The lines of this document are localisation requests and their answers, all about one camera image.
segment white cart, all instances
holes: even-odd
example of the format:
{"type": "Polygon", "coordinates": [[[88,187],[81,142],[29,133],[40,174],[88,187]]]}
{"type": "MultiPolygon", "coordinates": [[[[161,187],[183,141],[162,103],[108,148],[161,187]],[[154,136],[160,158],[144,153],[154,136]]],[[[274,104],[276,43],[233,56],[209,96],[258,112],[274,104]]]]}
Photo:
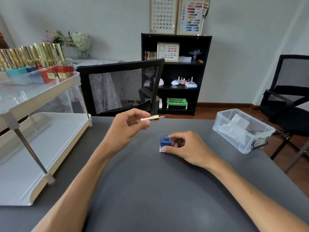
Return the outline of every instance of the white cart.
{"type": "Polygon", "coordinates": [[[1,81],[0,131],[10,131],[0,136],[0,205],[32,205],[91,126],[78,72],[48,84],[1,81]]]}

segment black bookshelf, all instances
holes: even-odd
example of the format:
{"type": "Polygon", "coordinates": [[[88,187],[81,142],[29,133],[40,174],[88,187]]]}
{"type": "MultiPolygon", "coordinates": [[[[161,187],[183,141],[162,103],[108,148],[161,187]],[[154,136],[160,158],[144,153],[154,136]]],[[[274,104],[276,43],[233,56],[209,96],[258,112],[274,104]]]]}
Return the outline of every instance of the black bookshelf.
{"type": "Polygon", "coordinates": [[[200,93],[208,52],[212,36],[184,36],[184,35],[159,35],[141,34],[141,60],[144,60],[145,51],[156,52],[158,42],[179,43],[179,56],[191,57],[192,50],[199,49],[202,54],[197,56],[200,62],[165,62],[161,78],[164,85],[159,86],[158,96],[162,99],[163,106],[159,114],[192,115],[194,116],[198,96],[200,93]],[[171,85],[173,80],[183,77],[191,79],[197,84],[197,88],[188,89],[185,85],[171,85]],[[166,108],[167,98],[185,98],[188,107],[170,106],[166,108]]]}

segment chair backrest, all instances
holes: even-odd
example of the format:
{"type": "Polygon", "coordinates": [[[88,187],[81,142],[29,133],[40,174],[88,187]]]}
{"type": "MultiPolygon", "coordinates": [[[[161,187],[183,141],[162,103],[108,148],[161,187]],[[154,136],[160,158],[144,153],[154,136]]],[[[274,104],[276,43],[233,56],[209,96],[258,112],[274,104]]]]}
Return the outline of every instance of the chair backrest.
{"type": "MultiPolygon", "coordinates": [[[[271,91],[280,94],[298,106],[308,101],[309,96],[309,56],[280,55],[271,91]]],[[[284,100],[265,94],[261,105],[284,106],[284,100]]]]}
{"type": "Polygon", "coordinates": [[[88,113],[105,116],[143,103],[154,106],[163,66],[164,59],[156,59],[78,67],[88,113]]]}

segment black mesh chair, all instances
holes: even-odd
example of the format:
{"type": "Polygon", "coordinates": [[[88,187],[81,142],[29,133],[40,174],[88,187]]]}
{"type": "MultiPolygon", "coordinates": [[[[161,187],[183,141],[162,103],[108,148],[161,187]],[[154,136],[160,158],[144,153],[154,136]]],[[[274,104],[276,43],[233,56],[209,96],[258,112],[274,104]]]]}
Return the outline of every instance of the black mesh chair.
{"type": "Polygon", "coordinates": [[[164,59],[80,66],[81,87],[92,116],[115,116],[131,108],[157,115],[164,59]]]}
{"type": "Polygon", "coordinates": [[[296,107],[308,101],[309,56],[281,55],[272,85],[266,89],[260,108],[269,121],[283,129],[275,132],[284,141],[271,156],[272,160],[286,144],[292,144],[292,135],[309,137],[309,112],[296,107]]]}

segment picture frame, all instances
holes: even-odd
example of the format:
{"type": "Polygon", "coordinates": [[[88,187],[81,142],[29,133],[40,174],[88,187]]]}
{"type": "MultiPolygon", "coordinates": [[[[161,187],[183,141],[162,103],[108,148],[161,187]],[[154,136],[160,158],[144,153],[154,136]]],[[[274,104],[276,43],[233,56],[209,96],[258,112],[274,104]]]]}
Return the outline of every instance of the picture frame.
{"type": "Polygon", "coordinates": [[[201,34],[205,2],[206,0],[179,1],[177,35],[201,34]]]}
{"type": "Polygon", "coordinates": [[[149,1],[150,33],[175,34],[177,0],[149,1]]]}
{"type": "Polygon", "coordinates": [[[178,63],[179,61],[179,43],[158,42],[157,59],[164,58],[165,62],[178,63]]]}

